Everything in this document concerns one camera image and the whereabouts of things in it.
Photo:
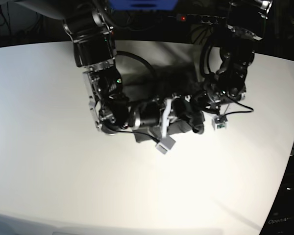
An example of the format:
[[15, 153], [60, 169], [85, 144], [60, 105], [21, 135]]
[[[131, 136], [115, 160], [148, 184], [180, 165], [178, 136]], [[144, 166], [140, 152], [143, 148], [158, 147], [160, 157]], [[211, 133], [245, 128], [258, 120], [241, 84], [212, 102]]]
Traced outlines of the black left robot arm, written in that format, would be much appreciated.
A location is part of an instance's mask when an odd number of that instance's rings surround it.
[[220, 114], [220, 106], [238, 103], [246, 92], [248, 67], [255, 57], [255, 44], [262, 40], [271, 0], [232, 0], [222, 26], [206, 40], [200, 54], [202, 87], [191, 96], [200, 111]]

